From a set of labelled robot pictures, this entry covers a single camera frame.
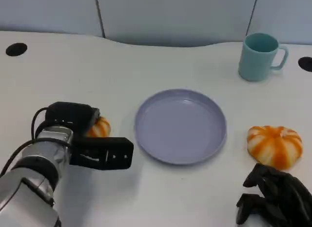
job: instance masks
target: purple plate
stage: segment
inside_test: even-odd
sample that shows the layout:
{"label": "purple plate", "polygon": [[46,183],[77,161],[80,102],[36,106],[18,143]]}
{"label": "purple plate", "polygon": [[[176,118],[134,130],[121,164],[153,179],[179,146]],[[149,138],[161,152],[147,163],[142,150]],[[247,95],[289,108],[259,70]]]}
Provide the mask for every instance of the purple plate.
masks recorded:
{"label": "purple plate", "polygon": [[136,114],[136,140],[163,162],[188,165],[218,152],[226,140],[226,120],[207,96],[184,89],[159,92]]}

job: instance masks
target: table surface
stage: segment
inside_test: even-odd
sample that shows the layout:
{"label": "table surface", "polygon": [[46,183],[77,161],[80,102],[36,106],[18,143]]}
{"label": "table surface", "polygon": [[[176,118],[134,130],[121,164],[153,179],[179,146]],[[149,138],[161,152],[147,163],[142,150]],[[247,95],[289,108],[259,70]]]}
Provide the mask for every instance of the table surface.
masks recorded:
{"label": "table surface", "polygon": [[[7,56],[5,49],[16,42],[24,42],[28,50]],[[259,193],[242,186],[255,165],[246,150],[246,134],[253,125],[283,125],[299,133],[303,157],[289,172],[312,190],[312,73],[297,64],[300,57],[312,55],[312,47],[287,45],[290,56],[284,70],[264,82],[249,83],[237,73],[241,46],[152,47],[82,35],[0,32],[0,166],[30,139],[36,110],[67,101],[100,108],[111,123],[111,136],[129,138],[135,151],[128,170],[68,167],[56,191],[65,227],[236,226],[240,195]],[[137,147],[133,124],[138,107],[171,88],[201,92],[222,108],[228,138],[212,159],[171,166]],[[258,217],[245,224],[257,226],[267,225]]]}

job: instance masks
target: black cable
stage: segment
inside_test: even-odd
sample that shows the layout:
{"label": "black cable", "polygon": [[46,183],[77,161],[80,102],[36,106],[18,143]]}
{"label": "black cable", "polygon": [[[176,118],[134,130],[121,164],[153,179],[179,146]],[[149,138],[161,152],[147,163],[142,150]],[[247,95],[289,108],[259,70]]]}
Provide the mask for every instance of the black cable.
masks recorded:
{"label": "black cable", "polygon": [[55,138],[37,138],[34,140],[29,140],[27,142],[25,142],[24,144],[22,144],[19,148],[17,148],[13,154],[11,155],[11,157],[9,158],[9,160],[6,162],[5,166],[3,167],[1,173],[0,173],[0,178],[6,173],[6,171],[8,170],[10,164],[13,162],[13,160],[15,159],[15,157],[27,146],[34,144],[34,143],[39,143],[39,142],[51,142],[51,143],[58,143],[62,146],[66,146],[66,147],[71,147],[71,145],[67,142],[64,142],[62,140],[59,139],[55,139]]}
{"label": "black cable", "polygon": [[43,107],[43,108],[40,108],[34,115],[33,117],[33,120],[31,121],[31,139],[34,140],[35,139],[35,121],[36,121],[36,118],[38,117],[39,113],[42,112],[42,111],[45,111],[47,110],[48,108],[47,107]]}

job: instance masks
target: toy pumpkin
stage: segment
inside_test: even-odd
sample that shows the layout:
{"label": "toy pumpkin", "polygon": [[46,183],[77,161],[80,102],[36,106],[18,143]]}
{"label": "toy pumpkin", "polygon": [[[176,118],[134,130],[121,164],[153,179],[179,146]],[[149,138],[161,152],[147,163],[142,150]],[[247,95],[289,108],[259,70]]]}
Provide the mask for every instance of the toy pumpkin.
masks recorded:
{"label": "toy pumpkin", "polygon": [[100,117],[99,120],[92,126],[87,132],[87,137],[91,138],[105,138],[111,133],[111,126],[104,117]]}
{"label": "toy pumpkin", "polygon": [[282,126],[254,126],[248,131],[247,143],[257,161],[279,170],[290,168],[302,155],[299,135]]}

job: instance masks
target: mug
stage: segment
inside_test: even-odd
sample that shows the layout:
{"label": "mug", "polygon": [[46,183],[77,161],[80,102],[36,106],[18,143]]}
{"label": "mug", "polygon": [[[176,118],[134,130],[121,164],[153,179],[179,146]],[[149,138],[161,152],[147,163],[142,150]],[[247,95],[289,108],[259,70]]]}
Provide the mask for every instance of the mug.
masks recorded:
{"label": "mug", "polygon": [[[284,50],[285,55],[279,66],[272,66],[278,49]],[[238,73],[248,81],[262,81],[269,76],[272,70],[280,70],[287,57],[288,49],[280,46],[276,38],[265,33],[253,33],[244,40]]]}

